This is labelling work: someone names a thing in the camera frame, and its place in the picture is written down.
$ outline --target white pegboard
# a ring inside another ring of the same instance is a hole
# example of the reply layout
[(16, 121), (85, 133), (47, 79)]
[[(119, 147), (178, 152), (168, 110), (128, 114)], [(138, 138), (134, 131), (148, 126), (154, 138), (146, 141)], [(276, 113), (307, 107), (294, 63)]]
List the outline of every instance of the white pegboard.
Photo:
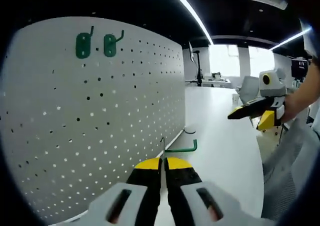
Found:
[[(89, 57), (76, 38), (91, 37)], [(104, 36), (124, 38), (104, 55)], [(92, 17), (49, 19), (19, 30), (1, 74), (0, 132), (6, 162), (48, 224), (89, 202), (133, 166), (155, 157), (185, 125), (182, 48), (146, 29)]]

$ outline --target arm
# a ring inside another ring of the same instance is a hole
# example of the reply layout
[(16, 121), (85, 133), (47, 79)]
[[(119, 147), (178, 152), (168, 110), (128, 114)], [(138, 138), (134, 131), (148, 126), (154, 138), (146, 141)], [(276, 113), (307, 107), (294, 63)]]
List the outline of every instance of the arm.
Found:
[(314, 103), (320, 97), (320, 65), (313, 60), (305, 81), (299, 89), (285, 98), (285, 112), (282, 122), (293, 119), (303, 109)]

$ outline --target ceiling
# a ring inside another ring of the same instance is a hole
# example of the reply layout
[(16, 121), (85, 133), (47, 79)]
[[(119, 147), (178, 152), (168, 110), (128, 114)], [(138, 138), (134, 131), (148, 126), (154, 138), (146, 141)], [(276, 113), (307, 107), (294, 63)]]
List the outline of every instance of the ceiling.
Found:
[[(300, 22), (290, 6), (286, 10), (251, 0), (188, 0), (214, 39), (215, 44), (271, 48), (299, 33)], [(113, 19), (146, 28), (188, 47), (204, 47), (208, 41), (193, 16), (179, 0), (19, 0), (10, 19), (15, 29), (35, 22), (65, 16)], [(230, 39), (223, 36), (242, 36)], [(294, 57), (305, 56), (302, 38), (277, 50)]]

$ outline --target green wall hook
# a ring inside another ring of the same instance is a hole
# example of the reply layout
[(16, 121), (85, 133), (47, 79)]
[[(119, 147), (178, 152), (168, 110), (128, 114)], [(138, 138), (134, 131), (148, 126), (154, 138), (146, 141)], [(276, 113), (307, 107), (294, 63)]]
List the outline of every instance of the green wall hook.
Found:
[(193, 152), (196, 151), (198, 148), (197, 140), (193, 140), (193, 147), (192, 148), (181, 148), (181, 149), (167, 149), (166, 153), (185, 153), (185, 152)]
[(86, 59), (91, 53), (91, 37), (94, 34), (94, 26), (91, 26), (90, 33), (79, 33), (75, 41), (75, 55), (78, 59)]
[(103, 51), (104, 55), (108, 58), (114, 57), (117, 54), (116, 42), (122, 40), (125, 36), (125, 31), (121, 31), (121, 37), (116, 39), (116, 37), (112, 34), (106, 34), (103, 38)]

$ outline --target office chair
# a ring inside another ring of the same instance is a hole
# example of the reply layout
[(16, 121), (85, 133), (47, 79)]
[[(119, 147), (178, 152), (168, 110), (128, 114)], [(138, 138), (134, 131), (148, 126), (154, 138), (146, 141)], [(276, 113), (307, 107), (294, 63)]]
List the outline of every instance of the office chair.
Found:
[(243, 104), (254, 100), (259, 93), (259, 78), (244, 76), (239, 97)]
[(296, 119), (263, 164), (262, 218), (277, 220), (288, 209), (306, 183), (319, 150), (317, 133)]

